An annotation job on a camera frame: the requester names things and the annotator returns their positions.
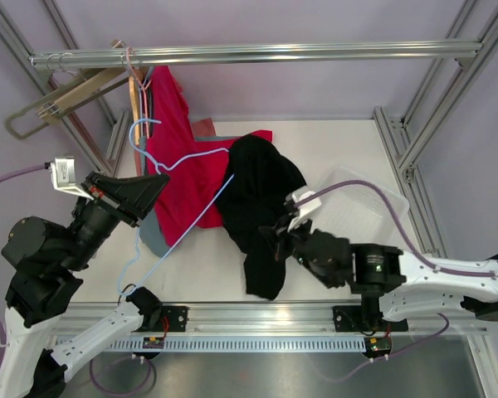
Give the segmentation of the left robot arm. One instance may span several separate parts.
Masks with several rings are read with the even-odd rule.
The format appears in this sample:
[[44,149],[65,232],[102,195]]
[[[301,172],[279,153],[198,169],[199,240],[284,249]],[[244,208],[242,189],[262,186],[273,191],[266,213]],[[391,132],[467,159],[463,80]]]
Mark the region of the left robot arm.
[[2,256],[15,269],[0,327],[0,397],[58,397],[66,384],[112,342],[149,331],[161,301],[145,287],[125,295],[94,326],[53,348],[48,339],[82,285],[75,276],[124,222],[137,226],[168,184],[166,174],[115,178],[93,172],[82,183],[70,225],[30,216],[11,229]]

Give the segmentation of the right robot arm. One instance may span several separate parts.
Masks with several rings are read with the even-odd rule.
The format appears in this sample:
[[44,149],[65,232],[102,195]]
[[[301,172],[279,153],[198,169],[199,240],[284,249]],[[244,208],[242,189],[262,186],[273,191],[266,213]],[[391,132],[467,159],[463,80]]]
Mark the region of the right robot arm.
[[498,254],[481,261],[428,258],[395,246],[354,244],[309,221],[295,229],[263,226],[260,232],[275,260],[292,257],[326,288],[348,287],[358,295],[369,331],[448,311],[498,322]]

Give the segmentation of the black t shirt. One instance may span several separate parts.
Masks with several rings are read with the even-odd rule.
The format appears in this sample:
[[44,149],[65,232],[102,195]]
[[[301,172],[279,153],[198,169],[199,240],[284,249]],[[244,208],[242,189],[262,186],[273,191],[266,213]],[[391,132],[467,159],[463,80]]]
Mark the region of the black t shirt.
[[275,226],[287,214],[286,197],[306,181],[299,168],[272,143],[252,134],[230,147],[223,181],[227,187],[215,205],[229,237],[246,256],[246,293],[276,299],[285,282],[286,265],[275,260],[260,228]]

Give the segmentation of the light blue wire hanger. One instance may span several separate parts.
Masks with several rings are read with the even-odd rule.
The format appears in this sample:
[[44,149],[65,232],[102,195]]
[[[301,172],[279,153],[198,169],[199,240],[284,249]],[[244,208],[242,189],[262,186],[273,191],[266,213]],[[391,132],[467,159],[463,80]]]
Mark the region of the light blue wire hanger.
[[[134,121],[130,127],[129,127],[129,143],[132,147],[132,149],[137,152],[138,154],[142,154],[146,159],[148,159],[155,167],[155,172],[159,175],[161,171],[168,171],[172,172],[175,170],[179,165],[182,163],[188,161],[189,159],[193,158],[203,158],[206,156],[214,155],[217,153],[229,153],[228,148],[215,148],[213,150],[205,151],[205,152],[198,152],[198,153],[190,153],[187,155],[182,156],[179,160],[177,160],[173,165],[168,166],[164,163],[161,163],[156,160],[156,158],[149,153],[145,149],[139,148],[135,143],[134,139],[132,137],[134,133],[134,129],[142,124],[161,124],[161,120],[157,119],[151,119],[151,118],[141,118],[138,119],[137,121]],[[222,184],[218,192],[213,196],[211,201],[202,209],[202,211],[198,214],[198,216],[194,219],[194,221],[188,226],[188,228],[182,233],[182,235],[174,242],[174,244],[168,249],[168,251],[159,258],[159,260],[149,269],[149,271],[143,276],[141,280],[139,280],[137,283],[134,284],[134,287],[127,291],[125,288],[122,287],[122,283],[124,281],[124,277],[126,272],[128,271],[129,267],[136,263],[141,255],[140,248],[139,248],[139,231],[140,228],[137,229],[137,232],[135,234],[135,239],[134,239],[134,249],[135,249],[135,257],[128,261],[124,268],[122,269],[120,276],[117,280],[117,292],[121,297],[127,298],[129,297],[132,293],[135,293],[138,288],[142,287],[146,280],[154,273],[154,271],[162,264],[164,260],[168,258],[168,256],[175,250],[175,248],[183,241],[183,239],[188,235],[188,233],[194,228],[200,220],[206,215],[208,210],[212,207],[212,205],[215,203],[215,201],[220,197],[220,195],[224,192],[224,190],[227,188],[227,186],[230,184],[232,179],[234,178],[234,175],[231,175],[226,182]]]

